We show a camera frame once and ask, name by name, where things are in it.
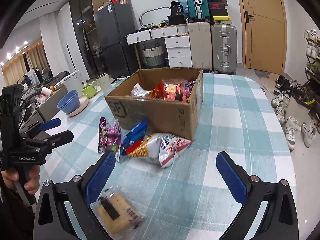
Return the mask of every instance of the blue bowl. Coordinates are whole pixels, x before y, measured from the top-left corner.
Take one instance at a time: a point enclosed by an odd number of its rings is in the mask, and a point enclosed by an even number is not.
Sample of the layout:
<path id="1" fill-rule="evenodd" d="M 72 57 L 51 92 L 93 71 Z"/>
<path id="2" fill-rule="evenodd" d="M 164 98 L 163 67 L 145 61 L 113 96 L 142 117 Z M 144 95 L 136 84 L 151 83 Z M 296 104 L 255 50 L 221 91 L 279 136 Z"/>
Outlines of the blue bowl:
<path id="1" fill-rule="evenodd" d="M 78 97 L 78 92 L 76 90 L 72 90 L 67 93 L 63 98 L 61 98 L 57 107 L 59 110 L 66 114 L 70 114 L 75 111 L 80 106 L 80 100 Z"/>

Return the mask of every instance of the teal and white tablecloth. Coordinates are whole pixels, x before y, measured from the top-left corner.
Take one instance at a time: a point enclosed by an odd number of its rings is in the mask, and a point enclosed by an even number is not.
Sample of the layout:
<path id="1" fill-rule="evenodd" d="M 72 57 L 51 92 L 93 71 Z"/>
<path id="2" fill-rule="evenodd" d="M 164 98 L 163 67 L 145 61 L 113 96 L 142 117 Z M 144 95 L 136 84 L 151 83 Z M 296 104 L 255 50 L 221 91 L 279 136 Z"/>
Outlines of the teal and white tablecloth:
<path id="1" fill-rule="evenodd" d="M 71 130 L 74 141 L 47 157 L 41 184 L 46 179 L 69 181 L 96 163 L 101 156 L 97 153 L 101 116 L 111 124 L 115 120 L 102 94 L 74 121 L 63 121 L 61 129 Z M 105 186 L 120 186 L 129 203 L 144 215 L 131 239 L 219 239 L 241 208 L 216 168 L 220 151 L 263 181 L 286 179 L 295 195 L 285 136 L 260 86 L 241 76 L 204 74 L 204 101 L 193 144 L 166 169 L 126 157 L 116 163 Z M 265 206 L 261 205 L 247 239 L 254 236 Z M 69 205 L 68 211 L 75 221 Z"/>

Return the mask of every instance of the teal suitcase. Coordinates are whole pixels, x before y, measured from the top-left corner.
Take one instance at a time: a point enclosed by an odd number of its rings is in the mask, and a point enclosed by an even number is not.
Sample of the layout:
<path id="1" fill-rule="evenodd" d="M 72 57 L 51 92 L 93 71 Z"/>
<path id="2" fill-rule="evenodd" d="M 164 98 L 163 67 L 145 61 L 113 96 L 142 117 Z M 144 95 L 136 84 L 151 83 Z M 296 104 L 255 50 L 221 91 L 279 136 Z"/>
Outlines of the teal suitcase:
<path id="1" fill-rule="evenodd" d="M 198 20 L 210 21 L 208 0 L 187 0 L 189 15 Z"/>

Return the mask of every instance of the refrigerator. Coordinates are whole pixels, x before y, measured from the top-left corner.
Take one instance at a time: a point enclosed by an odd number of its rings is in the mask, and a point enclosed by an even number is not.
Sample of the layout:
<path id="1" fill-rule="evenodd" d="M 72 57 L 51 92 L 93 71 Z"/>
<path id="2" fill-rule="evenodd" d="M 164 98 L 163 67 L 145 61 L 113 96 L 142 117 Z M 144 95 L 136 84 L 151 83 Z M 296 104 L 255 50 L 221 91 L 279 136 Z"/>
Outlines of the refrigerator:
<path id="1" fill-rule="evenodd" d="M 134 47 L 125 37 L 135 31 L 130 5 L 111 3 L 93 16 L 109 76 L 130 76 L 138 70 Z"/>

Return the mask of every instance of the green cup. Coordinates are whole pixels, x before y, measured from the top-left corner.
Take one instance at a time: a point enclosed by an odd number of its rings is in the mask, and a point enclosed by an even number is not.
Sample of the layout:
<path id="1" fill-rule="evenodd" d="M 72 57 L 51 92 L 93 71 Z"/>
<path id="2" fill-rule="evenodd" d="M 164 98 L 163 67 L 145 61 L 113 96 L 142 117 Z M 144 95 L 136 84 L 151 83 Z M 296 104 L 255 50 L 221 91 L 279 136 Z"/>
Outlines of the green cup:
<path id="1" fill-rule="evenodd" d="M 98 88 L 97 82 L 93 81 L 92 84 L 86 85 L 85 87 L 83 87 L 82 93 L 86 94 L 88 98 L 92 98 L 96 95 L 97 88 Z"/>

